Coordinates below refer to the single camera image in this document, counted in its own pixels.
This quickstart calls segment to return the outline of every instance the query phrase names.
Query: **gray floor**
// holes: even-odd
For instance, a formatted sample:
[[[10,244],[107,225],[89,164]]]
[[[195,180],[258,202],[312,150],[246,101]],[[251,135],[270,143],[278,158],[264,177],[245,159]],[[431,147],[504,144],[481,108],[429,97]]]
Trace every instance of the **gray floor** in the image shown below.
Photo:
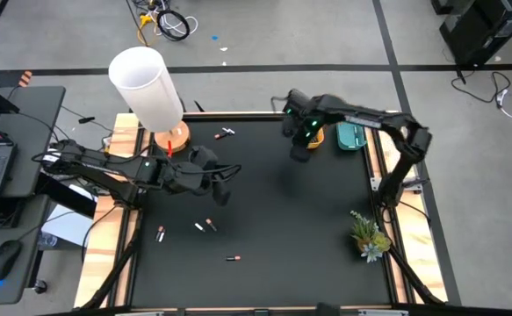
[[[400,64],[450,64],[438,27],[443,18],[427,0],[381,0]],[[170,66],[298,63],[387,64],[369,0],[176,0],[195,16],[198,32],[182,43],[160,39]],[[0,69],[104,68],[114,55],[138,46],[124,2],[10,1],[0,18]],[[512,40],[496,56],[512,63]],[[512,71],[505,72],[512,81]],[[454,73],[402,73],[413,114],[434,134],[427,163],[452,266],[464,305],[512,308],[512,119],[450,86]],[[488,72],[466,88],[491,96]],[[268,111],[269,97],[290,88],[309,95],[335,93],[377,109],[399,110],[389,72],[272,72],[173,75],[188,109]],[[64,105],[110,127],[126,105],[105,75],[36,76],[31,85],[64,85]],[[505,108],[512,113],[512,87]],[[86,147],[108,134],[78,125],[62,111],[58,126]],[[81,264],[78,253],[46,253],[41,276],[54,288],[26,292],[0,315],[67,311]]]

